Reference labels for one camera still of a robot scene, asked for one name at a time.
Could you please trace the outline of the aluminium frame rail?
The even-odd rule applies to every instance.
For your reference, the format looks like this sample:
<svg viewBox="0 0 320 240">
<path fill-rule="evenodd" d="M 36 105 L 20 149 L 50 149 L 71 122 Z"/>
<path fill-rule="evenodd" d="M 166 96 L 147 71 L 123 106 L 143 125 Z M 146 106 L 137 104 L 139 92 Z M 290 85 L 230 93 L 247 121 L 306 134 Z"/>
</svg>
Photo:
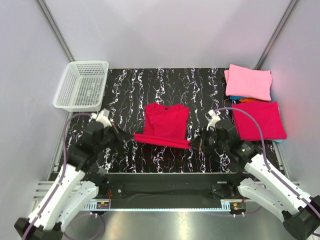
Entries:
<svg viewBox="0 0 320 240">
<path fill-rule="evenodd" d="M 49 189 L 51 188 L 52 184 L 54 182 L 53 181 L 40 181 L 37 185 L 35 194 L 34 194 L 34 200 L 40 200 L 42 198 L 44 198 L 44 196 L 47 194 L 47 192 L 49 191 Z M 82 185 L 84 182 L 78 182 L 77 185 L 73 188 L 72 193 L 75 193 Z M 261 181 L 256 181 L 256 184 L 263 186 L 265 189 L 268 189 L 268 187 L 263 184 Z M 218 181 L 217 183 L 212 183 L 211 185 L 211 189 L 220 189 L 222 185 L 226 185 L 227 182 L 226 181 Z M 298 187 L 300 186 L 300 183 L 298 181 L 293 181 L 293 184 L 295 184 Z"/>
</svg>

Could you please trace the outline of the crimson t shirt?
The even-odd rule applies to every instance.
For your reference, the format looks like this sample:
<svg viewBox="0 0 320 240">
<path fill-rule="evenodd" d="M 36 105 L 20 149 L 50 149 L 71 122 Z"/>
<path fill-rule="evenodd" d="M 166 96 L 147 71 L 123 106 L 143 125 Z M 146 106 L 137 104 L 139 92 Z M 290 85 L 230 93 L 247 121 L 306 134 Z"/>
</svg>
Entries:
<svg viewBox="0 0 320 240">
<path fill-rule="evenodd" d="M 190 149 L 186 139 L 189 112 L 189 108 L 181 104 L 150 103 L 145 106 L 143 133 L 135 133 L 133 139 L 144 144 Z"/>
<path fill-rule="evenodd" d="M 240 109 L 251 116 L 248 117 L 237 110 L 233 111 L 234 124 L 241 139 L 245 141 L 259 141 L 261 139 L 259 130 L 253 120 L 258 123 L 265 140 L 277 141 L 287 138 L 276 101 L 251 101 L 234 104 L 232 107 Z"/>
</svg>

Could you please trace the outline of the folded pink t shirt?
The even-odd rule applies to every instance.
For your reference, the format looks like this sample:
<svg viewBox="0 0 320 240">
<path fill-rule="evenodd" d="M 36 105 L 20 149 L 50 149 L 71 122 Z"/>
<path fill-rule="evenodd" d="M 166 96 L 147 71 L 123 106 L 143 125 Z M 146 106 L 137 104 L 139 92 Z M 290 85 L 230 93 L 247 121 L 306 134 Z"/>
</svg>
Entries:
<svg viewBox="0 0 320 240">
<path fill-rule="evenodd" d="M 231 64 L 224 71 L 227 96 L 271 101 L 272 75 L 269 70 L 254 70 Z"/>
</svg>

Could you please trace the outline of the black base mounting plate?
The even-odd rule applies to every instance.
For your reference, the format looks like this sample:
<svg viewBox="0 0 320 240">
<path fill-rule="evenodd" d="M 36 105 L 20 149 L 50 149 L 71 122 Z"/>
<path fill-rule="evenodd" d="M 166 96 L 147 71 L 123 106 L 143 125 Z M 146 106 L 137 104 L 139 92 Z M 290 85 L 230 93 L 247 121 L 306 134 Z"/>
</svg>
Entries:
<svg viewBox="0 0 320 240">
<path fill-rule="evenodd" d="M 111 208 L 121 210 L 209 209 L 221 200 L 241 200 L 239 173 L 91 173 L 97 198 L 111 193 Z"/>
</svg>

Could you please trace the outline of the black marble pattern mat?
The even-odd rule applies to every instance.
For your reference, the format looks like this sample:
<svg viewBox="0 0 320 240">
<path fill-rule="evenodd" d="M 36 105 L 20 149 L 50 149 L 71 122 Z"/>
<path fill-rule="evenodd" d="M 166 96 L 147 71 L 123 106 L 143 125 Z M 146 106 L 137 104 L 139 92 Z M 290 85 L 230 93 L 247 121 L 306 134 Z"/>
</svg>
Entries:
<svg viewBox="0 0 320 240">
<path fill-rule="evenodd" d="M 108 71 L 102 107 L 128 133 L 142 133 L 145 107 L 181 104 L 189 109 L 186 138 L 194 139 L 209 110 L 227 108 L 223 68 L 124 68 Z M 106 173 L 229 173 L 230 159 L 221 150 L 211 153 L 130 141 L 101 152 L 91 172 Z"/>
</svg>

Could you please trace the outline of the white plastic basket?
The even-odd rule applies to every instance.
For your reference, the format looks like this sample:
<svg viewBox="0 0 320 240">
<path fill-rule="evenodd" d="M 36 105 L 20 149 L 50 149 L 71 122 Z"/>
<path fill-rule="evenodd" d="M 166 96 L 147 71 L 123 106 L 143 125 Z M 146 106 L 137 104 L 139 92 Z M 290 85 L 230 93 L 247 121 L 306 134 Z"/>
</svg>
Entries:
<svg viewBox="0 0 320 240">
<path fill-rule="evenodd" d="M 108 70 L 106 60 L 70 62 L 60 80 L 53 106 L 71 113 L 100 111 Z"/>
</svg>

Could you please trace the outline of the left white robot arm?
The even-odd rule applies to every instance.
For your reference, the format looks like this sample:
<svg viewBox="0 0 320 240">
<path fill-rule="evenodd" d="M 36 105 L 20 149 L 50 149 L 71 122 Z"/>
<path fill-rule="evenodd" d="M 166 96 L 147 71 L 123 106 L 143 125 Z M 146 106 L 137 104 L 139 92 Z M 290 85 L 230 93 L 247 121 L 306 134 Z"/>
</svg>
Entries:
<svg viewBox="0 0 320 240">
<path fill-rule="evenodd" d="M 106 148 L 124 145 L 133 135 L 115 123 L 93 121 L 69 148 L 54 183 L 27 218 L 20 217 L 14 228 L 23 240 L 60 240 L 71 220 L 90 200 L 110 196 L 108 178 L 89 173 L 98 155 Z"/>
</svg>

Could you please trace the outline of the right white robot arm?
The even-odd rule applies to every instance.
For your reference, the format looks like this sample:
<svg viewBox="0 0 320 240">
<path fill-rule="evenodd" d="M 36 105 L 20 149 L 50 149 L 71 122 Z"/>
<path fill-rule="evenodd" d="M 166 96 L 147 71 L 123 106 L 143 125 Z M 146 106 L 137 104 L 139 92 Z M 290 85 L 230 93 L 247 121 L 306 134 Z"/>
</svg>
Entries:
<svg viewBox="0 0 320 240">
<path fill-rule="evenodd" d="M 203 127 L 189 146 L 201 152 L 225 151 L 237 170 L 227 185 L 228 195 L 255 201 L 276 216 L 296 240 L 308 239 L 319 228 L 320 197 L 292 183 L 258 146 L 240 139 L 235 127 Z"/>
</svg>

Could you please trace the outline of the folded blue t shirt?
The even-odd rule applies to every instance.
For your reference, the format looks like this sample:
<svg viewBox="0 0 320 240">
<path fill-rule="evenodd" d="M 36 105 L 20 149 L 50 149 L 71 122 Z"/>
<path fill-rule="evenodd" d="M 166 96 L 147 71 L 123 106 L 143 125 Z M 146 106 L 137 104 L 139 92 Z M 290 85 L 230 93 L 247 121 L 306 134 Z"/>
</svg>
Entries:
<svg viewBox="0 0 320 240">
<path fill-rule="evenodd" d="M 242 100 L 242 99 L 244 99 L 245 97 L 243 97 L 243 96 L 230 96 L 229 98 L 230 98 L 231 100 L 237 101 L 237 100 Z"/>
</svg>

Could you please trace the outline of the folded cyan t shirt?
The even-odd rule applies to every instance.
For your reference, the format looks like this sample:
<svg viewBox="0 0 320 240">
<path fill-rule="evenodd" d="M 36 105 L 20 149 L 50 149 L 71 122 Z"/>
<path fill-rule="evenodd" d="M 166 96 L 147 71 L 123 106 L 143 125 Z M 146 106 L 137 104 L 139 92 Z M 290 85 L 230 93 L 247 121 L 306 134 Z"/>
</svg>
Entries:
<svg viewBox="0 0 320 240">
<path fill-rule="evenodd" d="M 272 141 L 276 143 L 283 143 L 284 139 L 274 139 Z"/>
</svg>

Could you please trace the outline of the folded orange t shirt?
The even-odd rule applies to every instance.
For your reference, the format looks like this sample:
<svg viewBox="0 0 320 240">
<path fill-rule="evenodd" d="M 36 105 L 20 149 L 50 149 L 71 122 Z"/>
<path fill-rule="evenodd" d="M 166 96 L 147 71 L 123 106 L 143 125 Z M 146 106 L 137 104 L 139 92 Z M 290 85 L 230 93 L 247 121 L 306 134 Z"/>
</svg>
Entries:
<svg viewBox="0 0 320 240">
<path fill-rule="evenodd" d="M 241 103 L 248 103 L 248 102 L 258 102 L 258 99 L 255 98 L 243 98 L 243 99 L 239 99 L 239 102 Z"/>
</svg>

